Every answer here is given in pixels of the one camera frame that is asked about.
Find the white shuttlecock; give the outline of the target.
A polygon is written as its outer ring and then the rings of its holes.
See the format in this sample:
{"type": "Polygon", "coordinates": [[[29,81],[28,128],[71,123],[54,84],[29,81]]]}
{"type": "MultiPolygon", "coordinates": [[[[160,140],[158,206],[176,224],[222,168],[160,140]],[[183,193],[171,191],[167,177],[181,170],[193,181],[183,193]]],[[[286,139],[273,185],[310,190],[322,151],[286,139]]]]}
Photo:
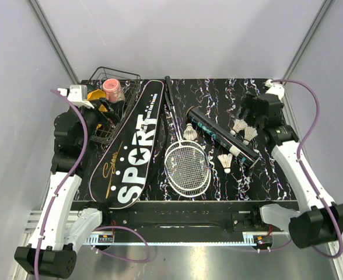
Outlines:
{"type": "Polygon", "coordinates": [[[198,134],[197,134],[197,131],[193,128],[192,123],[188,123],[186,125],[186,129],[184,130],[183,137],[185,140],[188,140],[188,141],[194,141],[195,139],[197,139],[198,134]]]}
{"type": "Polygon", "coordinates": [[[231,153],[218,155],[218,160],[220,161],[223,170],[226,174],[231,172],[231,163],[233,155],[231,153]]]}
{"type": "Polygon", "coordinates": [[[236,135],[247,127],[247,123],[242,119],[235,119],[233,127],[230,129],[231,135],[236,135]]]}
{"type": "Polygon", "coordinates": [[[247,146],[256,136],[258,135],[257,129],[255,127],[246,127],[244,129],[243,143],[247,146]]]}

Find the black shuttlecock tube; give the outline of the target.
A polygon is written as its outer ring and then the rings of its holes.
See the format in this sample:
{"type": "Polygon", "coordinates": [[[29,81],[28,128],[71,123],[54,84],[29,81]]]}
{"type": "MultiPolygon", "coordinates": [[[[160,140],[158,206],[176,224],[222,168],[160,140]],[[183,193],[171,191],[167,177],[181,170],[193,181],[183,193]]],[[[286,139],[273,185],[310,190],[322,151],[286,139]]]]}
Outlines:
{"type": "Polygon", "coordinates": [[[249,169],[252,169],[259,161],[260,156],[255,151],[213,122],[196,107],[189,108],[186,117],[249,169]]]}

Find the white shuttlecock front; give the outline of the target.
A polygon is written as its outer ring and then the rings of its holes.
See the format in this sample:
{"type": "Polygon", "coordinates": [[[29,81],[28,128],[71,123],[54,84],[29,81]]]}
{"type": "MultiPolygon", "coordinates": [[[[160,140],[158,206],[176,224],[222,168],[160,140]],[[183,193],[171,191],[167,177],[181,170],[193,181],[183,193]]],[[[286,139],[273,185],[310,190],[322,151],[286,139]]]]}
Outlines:
{"type": "Polygon", "coordinates": [[[231,163],[233,155],[231,153],[218,155],[218,160],[220,161],[223,170],[226,174],[231,172],[231,163]]]}

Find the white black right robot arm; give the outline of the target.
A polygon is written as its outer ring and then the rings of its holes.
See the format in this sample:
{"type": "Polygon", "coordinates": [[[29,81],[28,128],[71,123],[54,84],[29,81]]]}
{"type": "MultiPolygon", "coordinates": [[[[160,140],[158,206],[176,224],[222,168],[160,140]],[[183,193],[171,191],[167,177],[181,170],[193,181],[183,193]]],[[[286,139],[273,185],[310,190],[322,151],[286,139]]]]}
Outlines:
{"type": "Polygon", "coordinates": [[[287,209],[274,202],[265,204],[250,216],[250,226],[259,232],[269,225],[288,232],[300,249],[334,241],[341,244],[343,204],[337,204],[321,185],[301,151],[299,137],[284,122],[283,96],[280,84],[261,96],[248,94],[241,102],[240,116],[264,140],[286,176],[299,209],[287,209]]]}

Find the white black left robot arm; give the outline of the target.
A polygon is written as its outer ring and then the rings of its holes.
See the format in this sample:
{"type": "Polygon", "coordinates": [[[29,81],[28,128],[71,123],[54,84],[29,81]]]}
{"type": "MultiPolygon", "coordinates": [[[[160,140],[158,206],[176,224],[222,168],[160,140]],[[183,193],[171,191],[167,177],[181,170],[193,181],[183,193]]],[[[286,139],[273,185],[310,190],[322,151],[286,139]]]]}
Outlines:
{"type": "Polygon", "coordinates": [[[77,253],[96,229],[106,230],[111,223],[109,205],[89,201],[68,227],[74,196],[85,170],[83,159],[89,142],[90,122],[84,116],[94,110],[82,102],[68,102],[69,110],[55,120],[55,145],[50,184],[38,224],[25,246],[16,249],[15,261],[36,279],[67,279],[77,253]]]}

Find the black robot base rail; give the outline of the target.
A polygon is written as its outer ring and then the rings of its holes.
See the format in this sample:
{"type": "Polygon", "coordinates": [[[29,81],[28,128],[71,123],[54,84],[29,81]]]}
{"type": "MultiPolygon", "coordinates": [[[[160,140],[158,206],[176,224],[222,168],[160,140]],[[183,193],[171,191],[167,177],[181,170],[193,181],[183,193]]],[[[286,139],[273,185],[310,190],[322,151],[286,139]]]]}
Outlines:
{"type": "Polygon", "coordinates": [[[116,225],[117,242],[138,238],[125,227],[138,232],[148,243],[239,242],[244,232],[275,231],[260,222],[258,207],[250,201],[141,201],[125,209],[103,208],[103,222],[116,225]]]}

